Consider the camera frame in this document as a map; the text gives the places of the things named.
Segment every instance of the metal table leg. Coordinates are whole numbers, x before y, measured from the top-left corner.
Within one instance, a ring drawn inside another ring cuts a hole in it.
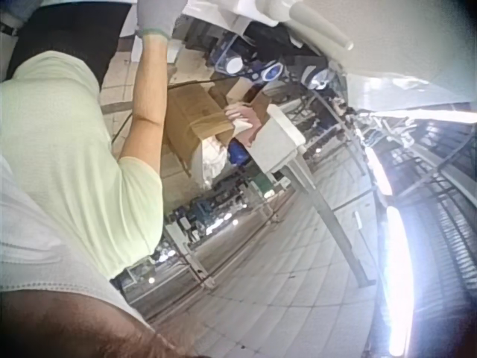
[[[367,278],[363,266],[361,266],[359,260],[356,259],[351,248],[351,243],[348,240],[343,227],[331,210],[331,207],[329,207],[328,203],[315,186],[312,173],[309,171],[303,158],[298,157],[293,159],[287,164],[287,166],[281,169],[281,172],[290,179],[296,189],[306,193],[311,199],[313,206],[338,244],[338,247],[343,253],[348,265],[350,265],[351,271],[358,281],[358,285],[360,287],[366,287],[375,284],[375,280],[369,280]]]
[[[173,241],[179,249],[181,257],[186,261],[194,279],[205,289],[214,289],[215,281],[187,246],[189,240],[183,234],[177,223],[164,226],[164,235]]]

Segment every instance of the blue object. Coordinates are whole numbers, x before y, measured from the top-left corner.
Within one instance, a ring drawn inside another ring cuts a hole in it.
[[[278,61],[263,63],[256,57],[256,49],[239,35],[226,33],[212,50],[209,62],[215,71],[227,76],[245,77],[254,84],[276,80],[284,66]]]
[[[244,146],[236,139],[232,139],[229,144],[229,161],[234,166],[242,166],[250,159],[250,155],[245,150]]]

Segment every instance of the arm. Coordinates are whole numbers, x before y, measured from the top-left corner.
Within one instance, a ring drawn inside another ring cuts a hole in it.
[[[121,157],[135,157],[160,169],[167,106],[167,41],[187,0],[138,0],[143,50],[133,95],[133,123]]]
[[[135,157],[159,173],[167,104],[167,39],[144,35],[133,94],[133,122],[120,157]]]

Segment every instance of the fluorescent light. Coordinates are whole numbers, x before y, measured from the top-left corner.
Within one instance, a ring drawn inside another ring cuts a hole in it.
[[[457,122],[473,125],[477,123],[477,113],[460,110],[390,110],[374,112],[375,117],[393,117],[409,119],[434,119],[435,121]]]
[[[272,190],[268,190],[268,191],[263,195],[263,197],[264,197],[265,199],[269,199],[269,198],[271,198],[271,197],[274,196],[274,195],[275,195],[275,191],[272,189]]]
[[[364,151],[366,153],[367,159],[370,162],[371,170],[373,171],[376,181],[378,182],[379,190],[383,195],[393,195],[393,189],[389,184],[388,176],[386,175],[381,162],[379,162],[376,153],[370,147],[366,147]]]
[[[206,235],[210,235],[217,227],[221,226],[223,222],[223,219],[215,220],[215,222],[206,229]]]
[[[388,259],[386,281],[388,308],[391,318],[389,353],[400,357],[409,343],[414,311],[414,277],[408,238],[405,234],[401,214],[395,207],[387,208],[388,216]]]

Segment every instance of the white fabric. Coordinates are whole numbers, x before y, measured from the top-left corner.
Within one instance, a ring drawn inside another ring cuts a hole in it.
[[[146,324],[68,236],[15,183],[0,156],[0,292],[71,292],[112,304]]]
[[[227,163],[227,148],[214,136],[207,138],[195,150],[191,160],[191,176],[203,189],[212,187]]]

